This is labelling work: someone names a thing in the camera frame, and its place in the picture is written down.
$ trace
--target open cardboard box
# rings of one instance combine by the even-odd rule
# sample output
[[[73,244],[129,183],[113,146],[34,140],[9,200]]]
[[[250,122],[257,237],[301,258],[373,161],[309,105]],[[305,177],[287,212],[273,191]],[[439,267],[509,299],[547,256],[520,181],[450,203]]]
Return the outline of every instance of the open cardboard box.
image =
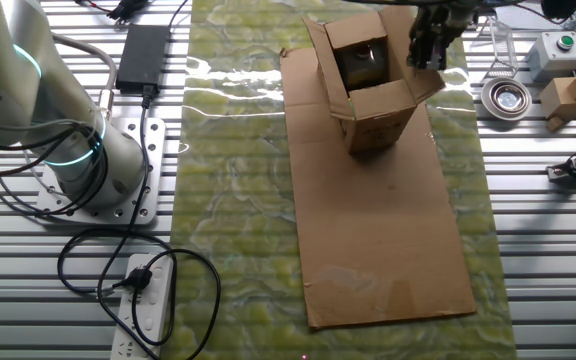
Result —
[[[324,25],[305,18],[303,21],[317,53],[330,114],[339,120],[350,153],[394,144],[417,106],[444,87],[436,71],[417,70],[406,64],[408,29],[413,23],[409,11],[391,6]],[[381,39],[388,49],[389,81],[347,91],[335,53]]]

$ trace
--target power adapter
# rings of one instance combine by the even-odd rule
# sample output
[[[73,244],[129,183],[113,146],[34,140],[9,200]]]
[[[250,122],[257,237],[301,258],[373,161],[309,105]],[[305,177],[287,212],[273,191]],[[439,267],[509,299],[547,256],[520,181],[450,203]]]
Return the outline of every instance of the power adapter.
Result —
[[[117,89],[122,94],[142,94],[152,86],[159,94],[170,44],[170,28],[130,25],[117,73]]]

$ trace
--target round metal part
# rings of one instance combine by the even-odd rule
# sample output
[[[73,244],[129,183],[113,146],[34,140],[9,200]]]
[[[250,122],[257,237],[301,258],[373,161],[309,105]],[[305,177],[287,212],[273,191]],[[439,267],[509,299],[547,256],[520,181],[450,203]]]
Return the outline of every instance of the round metal part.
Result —
[[[357,56],[357,58],[361,60],[365,60],[370,57],[370,52],[371,52],[370,45],[362,44],[357,46],[355,50],[355,56]]]
[[[572,36],[564,35],[560,37],[559,40],[557,40],[557,47],[561,51],[570,51],[573,45],[575,45],[575,40],[572,38]]]
[[[515,121],[522,119],[528,112],[532,96],[525,86],[513,79],[495,78],[484,85],[481,102],[493,116]]]

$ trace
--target cardboard sheet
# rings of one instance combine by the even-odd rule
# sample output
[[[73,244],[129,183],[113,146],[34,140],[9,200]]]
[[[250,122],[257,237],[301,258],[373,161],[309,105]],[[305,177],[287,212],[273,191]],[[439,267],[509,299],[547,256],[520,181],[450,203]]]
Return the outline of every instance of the cardboard sheet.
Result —
[[[281,59],[309,325],[475,312],[425,107],[392,148],[351,156],[317,65],[313,49]]]

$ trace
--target green button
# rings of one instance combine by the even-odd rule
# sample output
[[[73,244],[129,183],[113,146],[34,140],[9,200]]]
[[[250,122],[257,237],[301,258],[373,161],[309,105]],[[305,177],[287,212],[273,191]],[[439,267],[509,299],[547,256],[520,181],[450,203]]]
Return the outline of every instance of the green button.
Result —
[[[566,46],[572,46],[575,43],[575,40],[573,40],[573,38],[570,36],[562,36],[561,42]]]

